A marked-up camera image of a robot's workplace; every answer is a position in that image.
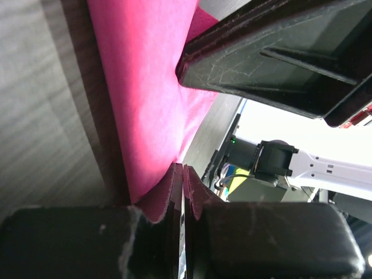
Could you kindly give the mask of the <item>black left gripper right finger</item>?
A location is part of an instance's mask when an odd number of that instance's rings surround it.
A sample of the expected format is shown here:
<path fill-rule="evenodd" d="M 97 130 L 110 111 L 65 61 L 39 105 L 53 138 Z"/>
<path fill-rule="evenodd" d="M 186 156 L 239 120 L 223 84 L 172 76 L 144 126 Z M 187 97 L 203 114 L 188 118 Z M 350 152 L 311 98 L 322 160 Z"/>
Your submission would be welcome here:
<path fill-rule="evenodd" d="M 325 203 L 224 202 L 183 169 L 188 278 L 360 278 L 365 261 Z"/>

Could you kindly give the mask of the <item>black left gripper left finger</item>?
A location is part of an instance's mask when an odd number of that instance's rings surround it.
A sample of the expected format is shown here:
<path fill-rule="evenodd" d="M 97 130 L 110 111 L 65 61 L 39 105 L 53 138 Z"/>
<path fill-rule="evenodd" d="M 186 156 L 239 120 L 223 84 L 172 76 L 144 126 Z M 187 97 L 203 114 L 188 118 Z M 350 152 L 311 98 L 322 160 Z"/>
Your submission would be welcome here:
<path fill-rule="evenodd" d="M 177 278 L 183 167 L 135 205 L 28 207 L 1 223 L 2 278 Z"/>

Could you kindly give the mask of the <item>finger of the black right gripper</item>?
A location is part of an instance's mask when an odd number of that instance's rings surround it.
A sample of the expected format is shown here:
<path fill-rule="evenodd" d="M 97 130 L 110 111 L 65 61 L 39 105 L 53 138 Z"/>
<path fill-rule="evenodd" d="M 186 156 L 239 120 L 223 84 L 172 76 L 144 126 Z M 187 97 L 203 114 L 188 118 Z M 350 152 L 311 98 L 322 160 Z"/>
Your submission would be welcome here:
<path fill-rule="evenodd" d="M 371 105 L 371 2 L 250 1 L 186 43 L 176 75 L 341 126 Z"/>

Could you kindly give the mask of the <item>pink paper napkin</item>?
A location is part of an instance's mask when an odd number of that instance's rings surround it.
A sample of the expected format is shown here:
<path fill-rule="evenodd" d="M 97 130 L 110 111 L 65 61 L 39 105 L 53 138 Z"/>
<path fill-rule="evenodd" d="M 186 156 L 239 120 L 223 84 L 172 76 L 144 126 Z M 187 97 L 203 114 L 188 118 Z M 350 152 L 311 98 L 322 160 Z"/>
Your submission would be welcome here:
<path fill-rule="evenodd" d="M 123 156 L 137 202 L 183 161 L 216 94 L 185 88 L 185 43 L 215 24 L 197 1 L 89 1 Z"/>

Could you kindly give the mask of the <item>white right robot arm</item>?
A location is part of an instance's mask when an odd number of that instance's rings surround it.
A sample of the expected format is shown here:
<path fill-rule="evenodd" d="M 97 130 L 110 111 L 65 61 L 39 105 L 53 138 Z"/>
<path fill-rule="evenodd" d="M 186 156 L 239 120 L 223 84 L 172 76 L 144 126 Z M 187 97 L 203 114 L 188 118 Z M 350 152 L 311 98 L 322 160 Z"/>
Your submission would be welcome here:
<path fill-rule="evenodd" d="M 250 1 L 186 43 L 176 68 L 187 88 L 236 95 L 339 127 L 371 104 L 370 1 Z M 228 133 L 203 175 L 232 164 L 276 185 L 363 196 L 371 171 L 291 145 L 254 145 Z"/>

